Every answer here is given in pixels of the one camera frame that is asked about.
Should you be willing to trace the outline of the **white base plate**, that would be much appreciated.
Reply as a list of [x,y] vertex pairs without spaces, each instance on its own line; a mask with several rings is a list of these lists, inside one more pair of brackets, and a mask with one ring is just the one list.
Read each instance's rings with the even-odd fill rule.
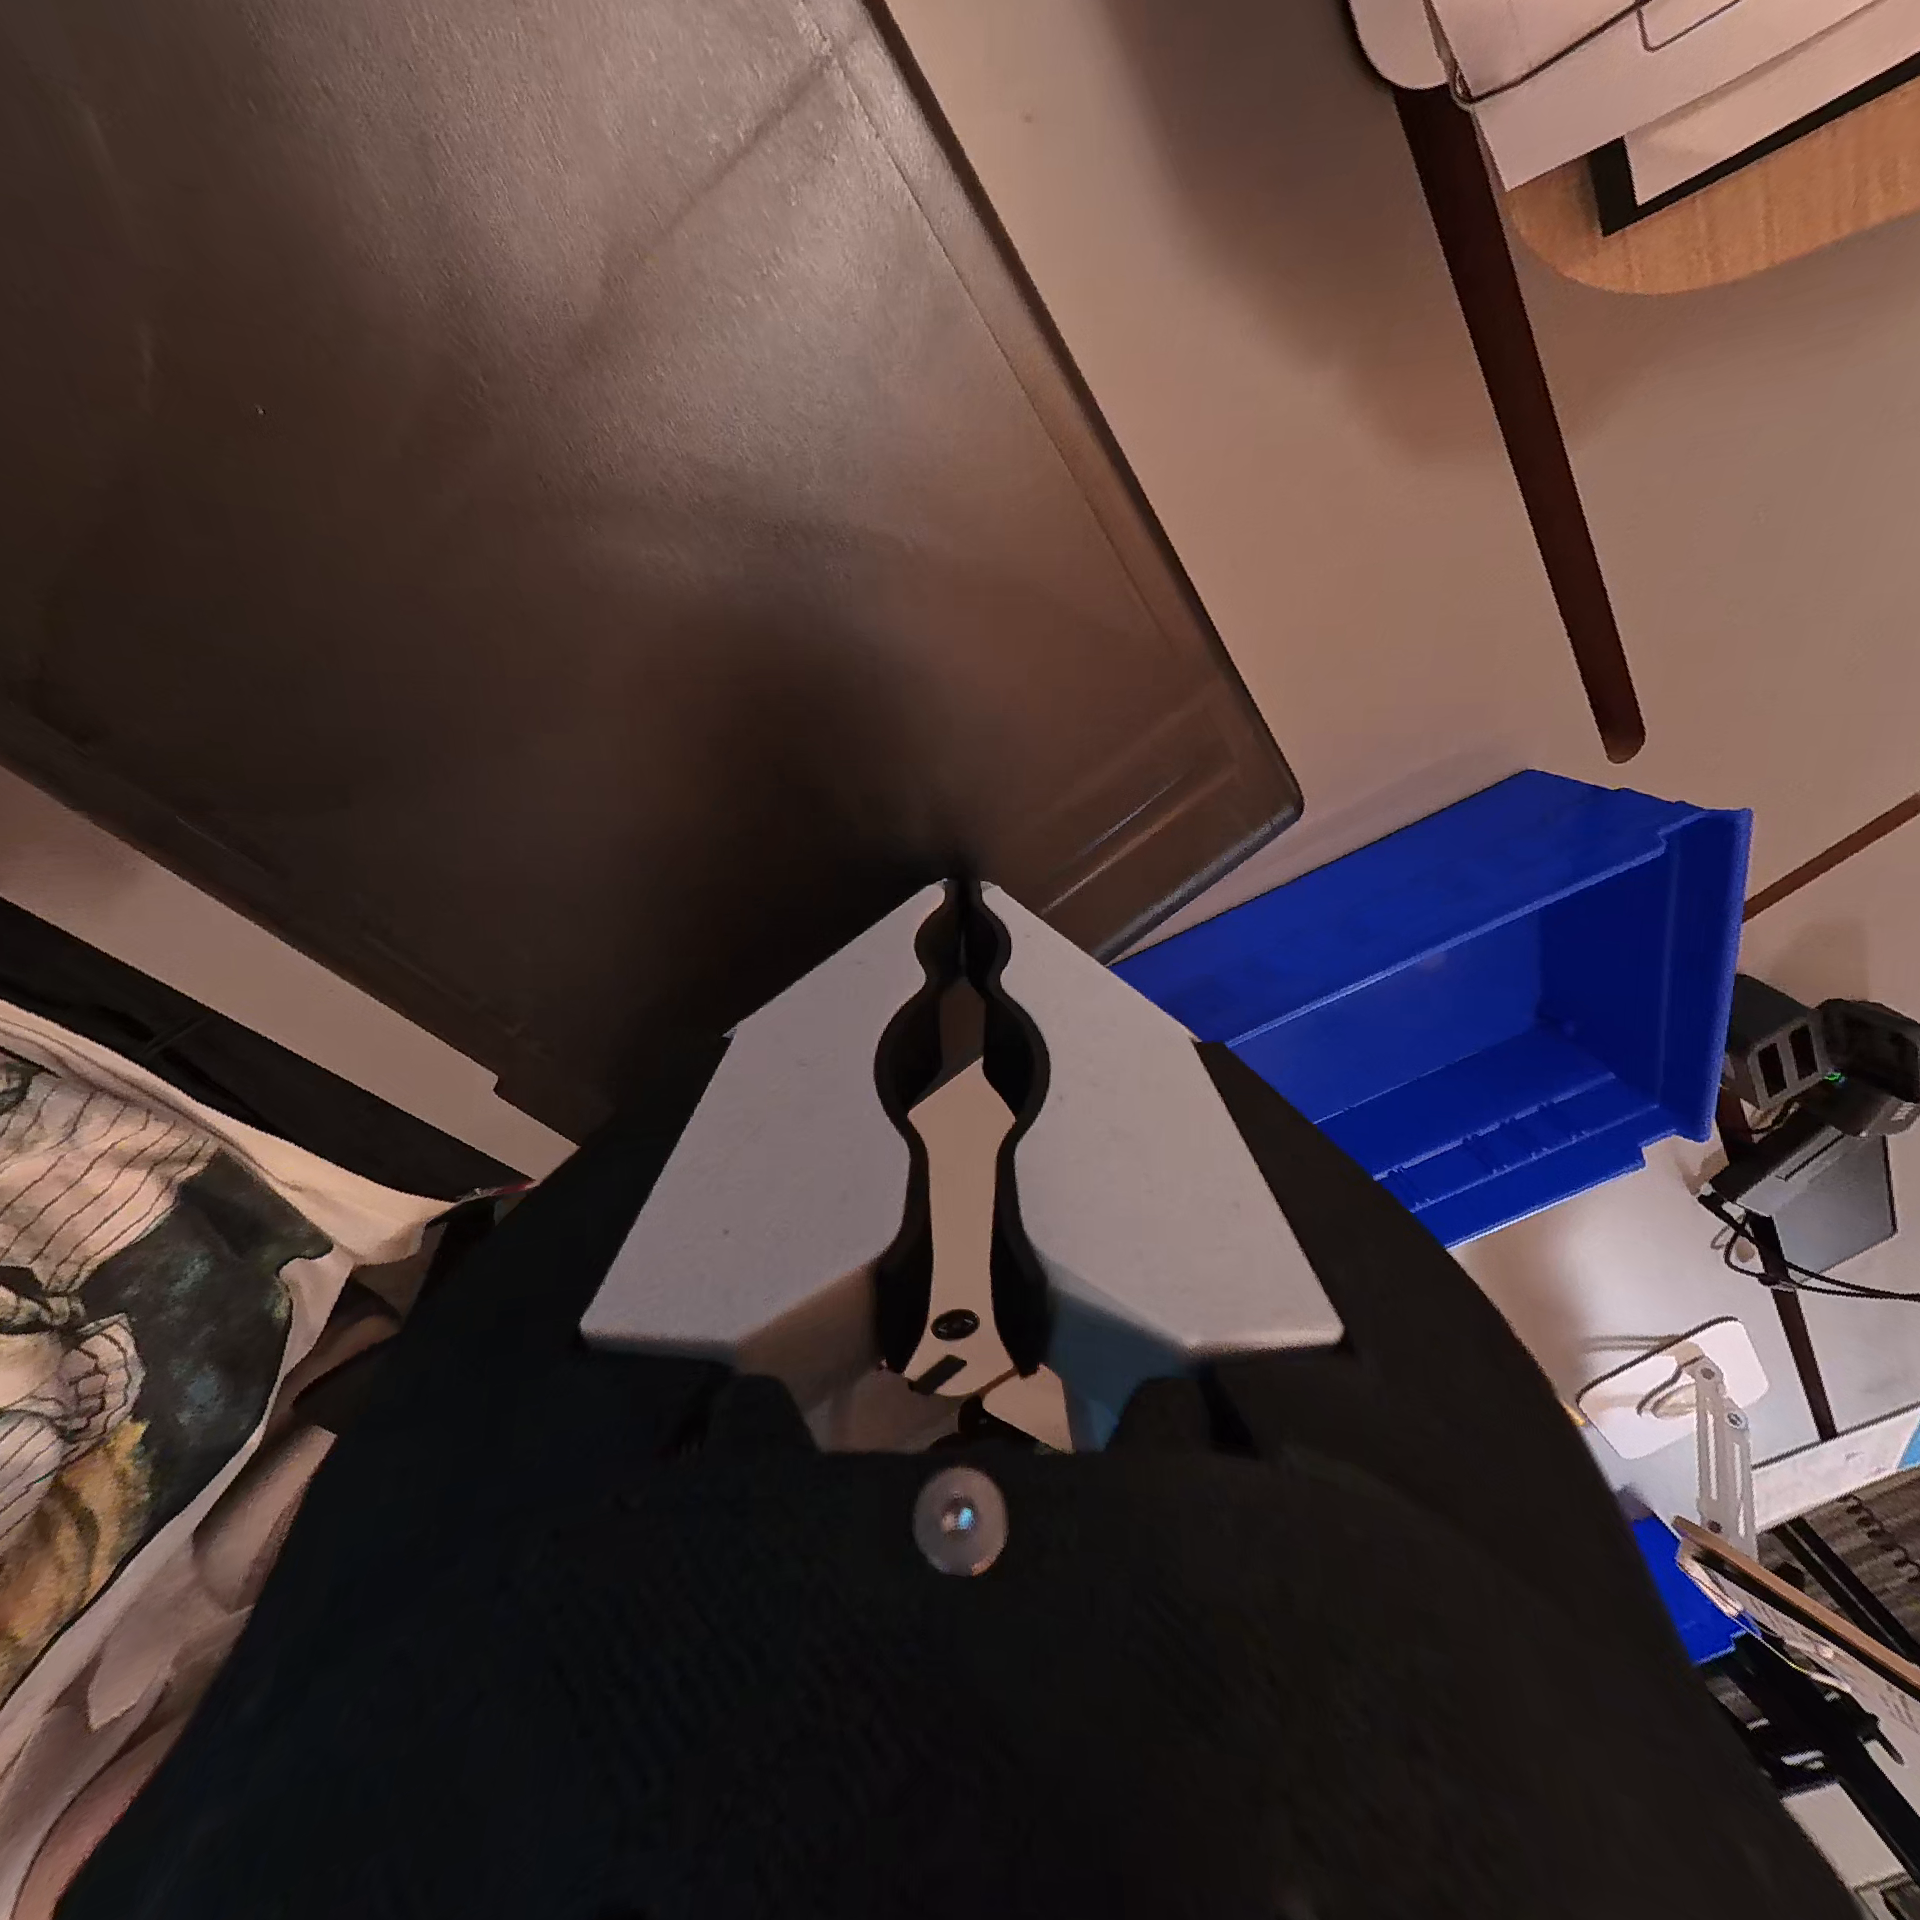
[[1916,2],[1348,2],[1376,74],[1449,89],[1526,186],[1763,83],[1841,86],[1919,53]]

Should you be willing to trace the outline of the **white power adapter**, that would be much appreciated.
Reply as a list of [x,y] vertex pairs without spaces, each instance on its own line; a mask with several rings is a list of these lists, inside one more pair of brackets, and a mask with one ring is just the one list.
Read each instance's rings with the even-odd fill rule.
[[1753,1337],[1740,1320],[1719,1316],[1615,1362],[1578,1389],[1572,1408],[1622,1459],[1655,1457],[1696,1440],[1702,1374],[1742,1412],[1770,1393]]

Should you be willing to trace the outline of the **blue plastic bin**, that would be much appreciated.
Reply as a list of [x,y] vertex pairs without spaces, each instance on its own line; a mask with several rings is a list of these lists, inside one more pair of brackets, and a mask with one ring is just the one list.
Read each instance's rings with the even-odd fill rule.
[[1464,1246],[1713,1136],[1751,836],[1519,772],[1115,974]]

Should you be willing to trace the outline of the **tan curved board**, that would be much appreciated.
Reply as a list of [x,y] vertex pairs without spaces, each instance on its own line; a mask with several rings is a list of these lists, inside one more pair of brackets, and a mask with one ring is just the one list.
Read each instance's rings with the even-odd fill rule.
[[1919,154],[1782,152],[1617,234],[1583,168],[1504,194],[1537,259],[1607,294],[1679,298],[1747,281],[1919,211]]

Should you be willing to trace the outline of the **person's printed white shirt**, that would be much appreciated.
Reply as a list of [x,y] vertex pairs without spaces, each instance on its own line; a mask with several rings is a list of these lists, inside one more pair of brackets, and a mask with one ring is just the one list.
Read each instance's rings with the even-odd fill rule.
[[369,1177],[46,1014],[3,1017],[3,1914],[54,1915],[200,1707],[330,1417],[452,1228],[536,1177]]

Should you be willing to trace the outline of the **black drawer cabinet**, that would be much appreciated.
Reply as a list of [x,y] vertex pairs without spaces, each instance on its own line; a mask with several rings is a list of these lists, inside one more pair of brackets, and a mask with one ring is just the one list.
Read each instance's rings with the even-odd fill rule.
[[4,5],[4,765],[582,1139],[1304,792],[883,5]]

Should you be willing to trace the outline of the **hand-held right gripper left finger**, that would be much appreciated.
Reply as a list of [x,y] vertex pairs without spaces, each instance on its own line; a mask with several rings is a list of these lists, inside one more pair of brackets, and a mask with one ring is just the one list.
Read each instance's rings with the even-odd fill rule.
[[883,1364],[881,1261],[927,1198],[912,1114],[963,1070],[960,941],[934,882],[731,1028],[583,1312],[590,1352],[771,1376],[825,1450],[948,1430]]

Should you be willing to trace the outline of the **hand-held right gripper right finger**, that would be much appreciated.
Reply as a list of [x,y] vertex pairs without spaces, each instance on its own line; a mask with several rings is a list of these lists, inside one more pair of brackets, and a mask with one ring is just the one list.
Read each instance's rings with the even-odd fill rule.
[[1138,1386],[1323,1353],[1342,1316],[1206,1058],[1172,1014],[992,882],[968,885],[983,1072],[1010,1128],[992,1307],[1022,1376],[1103,1450]]

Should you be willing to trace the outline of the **dark cloth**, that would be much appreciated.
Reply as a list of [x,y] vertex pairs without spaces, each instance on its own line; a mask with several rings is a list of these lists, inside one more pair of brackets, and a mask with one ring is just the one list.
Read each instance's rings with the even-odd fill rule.
[[182,1094],[395,1192],[462,1203],[527,1176],[33,913],[3,904],[3,1000]]

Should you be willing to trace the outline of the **paper sheet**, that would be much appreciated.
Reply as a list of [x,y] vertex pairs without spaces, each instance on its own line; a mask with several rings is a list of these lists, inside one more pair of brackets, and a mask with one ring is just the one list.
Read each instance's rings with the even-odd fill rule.
[[1836,81],[1763,83],[1758,104],[1702,104],[1588,155],[1601,236],[1617,236],[1919,77],[1919,54]]

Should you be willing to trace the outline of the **black charger box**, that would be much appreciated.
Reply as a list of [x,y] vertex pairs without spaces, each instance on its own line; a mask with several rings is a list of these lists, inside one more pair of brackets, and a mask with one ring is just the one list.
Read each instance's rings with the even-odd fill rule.
[[1831,1072],[1824,1122],[1849,1139],[1898,1136],[1919,1121],[1919,1021],[1873,1000],[1824,1000],[1819,1033]]

